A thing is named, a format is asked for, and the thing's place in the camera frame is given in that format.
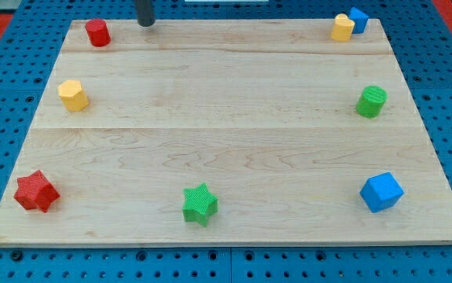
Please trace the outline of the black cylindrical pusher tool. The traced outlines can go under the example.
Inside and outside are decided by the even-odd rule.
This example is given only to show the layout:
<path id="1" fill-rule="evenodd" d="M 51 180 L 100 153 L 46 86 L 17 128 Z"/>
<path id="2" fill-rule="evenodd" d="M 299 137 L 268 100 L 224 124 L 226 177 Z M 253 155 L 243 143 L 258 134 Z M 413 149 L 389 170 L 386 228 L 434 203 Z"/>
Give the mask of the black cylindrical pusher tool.
<path id="1" fill-rule="evenodd" d="M 150 27 L 155 23 L 155 12 L 152 0 L 136 0 L 136 14 L 138 24 L 142 27 Z"/>

